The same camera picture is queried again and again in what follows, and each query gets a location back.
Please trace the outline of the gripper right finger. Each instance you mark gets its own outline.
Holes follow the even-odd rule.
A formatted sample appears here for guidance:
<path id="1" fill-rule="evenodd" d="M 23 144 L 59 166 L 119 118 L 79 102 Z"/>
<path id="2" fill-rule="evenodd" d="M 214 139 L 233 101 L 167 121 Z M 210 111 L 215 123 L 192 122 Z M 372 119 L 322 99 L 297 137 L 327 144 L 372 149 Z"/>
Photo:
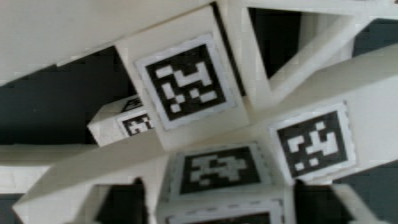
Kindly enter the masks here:
<path id="1" fill-rule="evenodd" d="M 347 184 L 310 185 L 297 180 L 294 198 L 297 224 L 389 224 Z"/>

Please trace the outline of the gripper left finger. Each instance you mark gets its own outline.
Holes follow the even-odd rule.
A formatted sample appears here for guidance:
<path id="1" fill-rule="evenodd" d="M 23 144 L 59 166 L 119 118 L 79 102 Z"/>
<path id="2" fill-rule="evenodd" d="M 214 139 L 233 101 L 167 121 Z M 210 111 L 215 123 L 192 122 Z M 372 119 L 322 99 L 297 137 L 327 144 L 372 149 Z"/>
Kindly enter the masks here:
<path id="1" fill-rule="evenodd" d="M 93 187 L 73 224 L 150 224 L 141 178 L 128 184 Z"/>

